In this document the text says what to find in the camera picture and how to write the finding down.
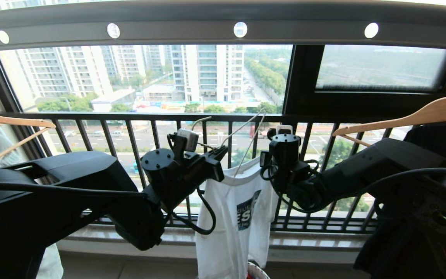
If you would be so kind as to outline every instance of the wire hanger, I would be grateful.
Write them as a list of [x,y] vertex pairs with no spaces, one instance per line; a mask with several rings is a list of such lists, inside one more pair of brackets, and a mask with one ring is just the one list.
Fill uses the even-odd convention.
[[[240,127],[237,129],[237,131],[239,131],[240,129],[242,129],[242,127],[244,127],[247,123],[249,123],[249,122],[250,122],[251,120],[253,120],[254,118],[258,117],[262,112],[264,112],[264,113],[262,114],[261,121],[259,122],[259,125],[257,126],[257,129],[254,131],[254,135],[253,135],[253,137],[252,137],[252,140],[249,142],[249,146],[247,147],[247,149],[246,149],[246,151],[245,151],[245,153],[244,153],[242,159],[240,160],[240,164],[238,165],[237,170],[236,170],[235,173],[233,174],[233,177],[234,177],[234,178],[235,178],[235,176],[237,176],[237,173],[238,173],[238,171],[240,170],[240,167],[242,166],[242,163],[244,162],[244,159],[245,159],[247,153],[249,152],[249,148],[251,148],[251,145],[252,145],[253,141],[255,140],[257,134],[259,133],[259,129],[260,129],[260,127],[261,127],[261,124],[262,124],[262,122],[264,121],[264,118],[266,117],[266,109],[262,108],[256,115],[254,115],[251,119],[249,119],[247,122],[245,122],[242,126],[240,126]],[[230,134],[230,135],[227,137],[227,139],[228,139],[230,136],[232,136],[233,134],[235,134],[237,131],[235,131],[235,132],[233,132],[232,134]]]
[[355,125],[352,127],[342,127],[337,129],[333,133],[333,136],[342,136],[361,145],[370,146],[370,144],[357,138],[346,136],[346,134],[436,122],[446,122],[446,97],[432,101],[426,106],[423,106],[420,110],[406,117]]
[[10,148],[7,148],[5,151],[0,153],[0,158],[12,152],[14,149],[22,146],[24,143],[32,140],[36,136],[46,132],[48,129],[55,128],[52,122],[45,120],[37,120],[37,119],[23,119],[23,118],[13,118],[13,117],[4,117],[0,116],[0,124],[10,124],[10,125],[23,125],[23,126],[36,126],[36,127],[45,127],[44,129],[39,130],[38,132],[33,133],[28,138],[25,138],[18,143],[14,144]]

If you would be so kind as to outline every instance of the round light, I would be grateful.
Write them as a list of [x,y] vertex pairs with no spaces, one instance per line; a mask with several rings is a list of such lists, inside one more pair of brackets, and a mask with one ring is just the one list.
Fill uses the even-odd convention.
[[9,36],[7,32],[4,32],[3,30],[0,30],[0,41],[3,44],[9,43]]
[[118,39],[118,37],[120,37],[120,28],[115,23],[108,24],[106,31],[108,32],[108,35],[113,39]]
[[366,29],[364,29],[364,35],[368,39],[372,39],[376,36],[378,30],[379,27],[377,26],[377,23],[375,22],[369,23],[368,26],[366,26]]
[[245,22],[239,21],[233,27],[233,33],[237,38],[243,38],[247,34],[247,25]]

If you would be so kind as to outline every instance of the window sill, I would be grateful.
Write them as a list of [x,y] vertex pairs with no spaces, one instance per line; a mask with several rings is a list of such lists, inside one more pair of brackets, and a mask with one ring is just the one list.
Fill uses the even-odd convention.
[[[271,232],[268,262],[352,264],[368,235]],[[60,251],[159,258],[196,258],[195,235],[166,228],[160,245],[139,251],[111,225],[92,224],[58,242]]]

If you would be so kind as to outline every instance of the floor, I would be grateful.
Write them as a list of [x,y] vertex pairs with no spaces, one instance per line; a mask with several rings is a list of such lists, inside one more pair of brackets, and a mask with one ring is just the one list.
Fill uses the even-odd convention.
[[[61,254],[63,279],[194,279],[195,260],[124,258],[84,254]],[[265,269],[271,279],[368,279],[369,275],[342,265],[269,263]]]

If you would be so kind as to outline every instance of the wooden hanger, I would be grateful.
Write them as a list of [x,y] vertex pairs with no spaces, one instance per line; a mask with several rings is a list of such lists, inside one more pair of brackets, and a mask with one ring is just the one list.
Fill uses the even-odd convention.
[[333,133],[333,136],[342,136],[361,145],[370,146],[370,144],[360,141],[357,138],[346,136],[346,134],[436,122],[446,122],[446,97],[432,101],[426,106],[423,106],[420,110],[406,117],[355,125],[352,127],[342,127],[337,129]]
[[7,148],[5,151],[1,152],[0,158],[5,156],[9,152],[12,152],[14,149],[18,148],[19,146],[22,146],[26,142],[32,140],[36,136],[46,132],[48,129],[56,127],[56,125],[53,124],[52,122],[45,121],[45,120],[23,119],[23,118],[13,118],[13,117],[4,117],[4,116],[0,116],[0,124],[45,127],[44,129],[41,129],[38,132],[33,133],[28,138],[25,138],[25,139],[19,141],[15,145],[13,145],[10,148]]

